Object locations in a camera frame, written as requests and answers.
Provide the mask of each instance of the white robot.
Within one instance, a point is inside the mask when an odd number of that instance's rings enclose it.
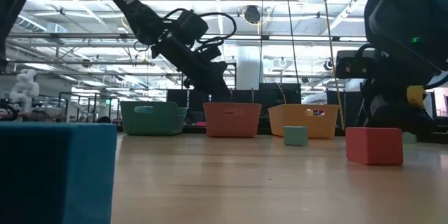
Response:
[[[36,71],[23,69],[16,76],[17,83],[14,85],[9,98],[12,102],[20,102],[20,112],[31,112],[32,99],[39,96],[39,84],[34,82]]]

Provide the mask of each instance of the basket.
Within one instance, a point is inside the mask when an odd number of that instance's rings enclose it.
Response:
[[[261,104],[204,103],[209,137],[254,137],[258,131]]]
[[[175,102],[122,101],[123,131],[131,136],[180,134],[187,109]]]
[[[310,139],[335,136],[338,105],[284,104],[268,110],[275,136],[284,136],[284,126],[307,126]]]

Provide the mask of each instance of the green basket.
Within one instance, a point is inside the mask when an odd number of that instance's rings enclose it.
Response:
[[[123,131],[130,136],[171,136],[182,133],[188,108],[175,102],[122,101]]]

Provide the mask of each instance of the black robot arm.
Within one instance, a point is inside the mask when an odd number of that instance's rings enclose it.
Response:
[[[0,1],[0,72],[6,70],[5,40],[11,30],[15,19],[20,13],[26,0]],[[218,46],[236,32],[236,22],[224,13],[207,13],[197,15],[191,10],[176,9],[165,17],[160,17],[147,5],[139,0],[112,0],[126,17],[138,41],[146,49],[151,48],[153,58],[159,54],[169,60],[178,71],[182,71],[187,79],[184,85],[187,88],[193,85],[196,90],[209,94],[229,92],[223,73],[227,69],[225,62],[212,62],[221,55]],[[176,20],[169,16],[179,12]],[[211,38],[201,41],[200,38],[207,32],[208,25],[201,18],[205,15],[224,15],[230,18],[234,30],[223,37]],[[200,44],[191,50],[195,43]]]
[[[338,57],[335,70],[338,78],[365,79],[357,126],[433,132],[434,121],[410,102],[407,92],[411,86],[429,89],[448,80],[428,85],[448,70],[448,0],[368,0],[364,19],[369,43],[352,57]],[[371,57],[363,56],[368,48],[374,48]]]

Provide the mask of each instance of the blue cube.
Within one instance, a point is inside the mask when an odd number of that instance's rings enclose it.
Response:
[[[1,223],[110,224],[117,127],[0,123]]]
[[[285,126],[283,142],[287,146],[308,146],[308,127]]]

